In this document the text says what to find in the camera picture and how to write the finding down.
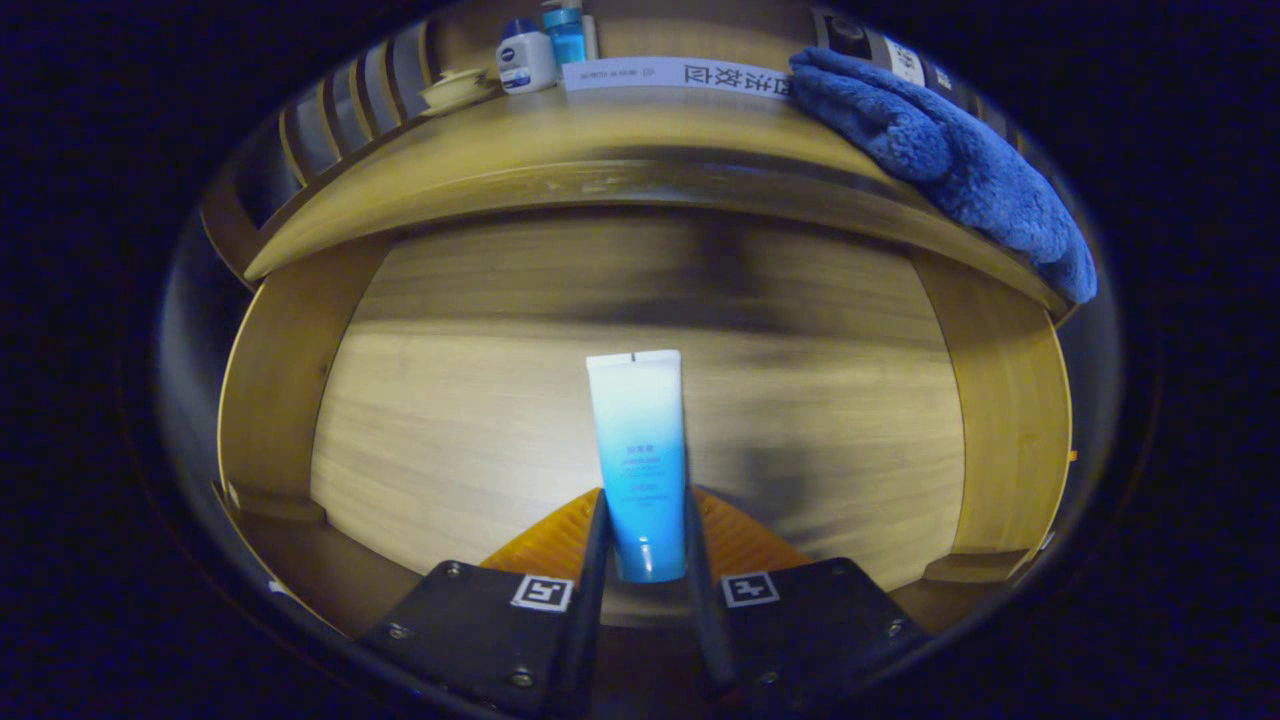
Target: cosmetic tube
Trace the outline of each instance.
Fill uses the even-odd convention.
[[[685,577],[685,416],[680,351],[586,359],[618,574]]]

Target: blue towel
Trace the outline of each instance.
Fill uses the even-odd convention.
[[[932,90],[809,47],[791,58],[800,105],[914,183],[951,219],[1025,254],[1059,292],[1098,292],[1089,246],[1053,187],[991,128]]]

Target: white lotion bottle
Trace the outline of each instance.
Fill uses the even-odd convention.
[[[498,45],[498,81],[509,95],[545,90],[556,85],[552,38],[530,18],[507,23]]]

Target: wood grain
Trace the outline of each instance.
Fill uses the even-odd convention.
[[[950,551],[960,407],[911,263],[722,213],[539,213],[398,243],[334,357],[312,497],[412,570],[479,562],[599,486],[584,357],[650,347],[685,357],[694,482],[884,587]]]
[[[507,96],[422,124],[298,208],[248,277],[390,228],[520,208],[625,204],[850,229],[946,254],[1055,313],[1066,307],[1025,263],[942,217],[797,109],[695,88]]]
[[[311,442],[329,366],[387,249],[383,241],[347,243],[262,282],[223,379],[218,461],[224,489],[310,495]]]
[[[1044,309],[929,252],[913,255],[955,366],[965,488],[955,552],[1038,548],[1062,496],[1071,400]]]

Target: small white dish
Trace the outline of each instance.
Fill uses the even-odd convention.
[[[484,68],[471,68],[466,70],[444,70],[440,79],[419,95],[426,101],[426,111],[422,115],[431,118],[443,115],[488,100],[498,90],[498,83],[485,81]]]

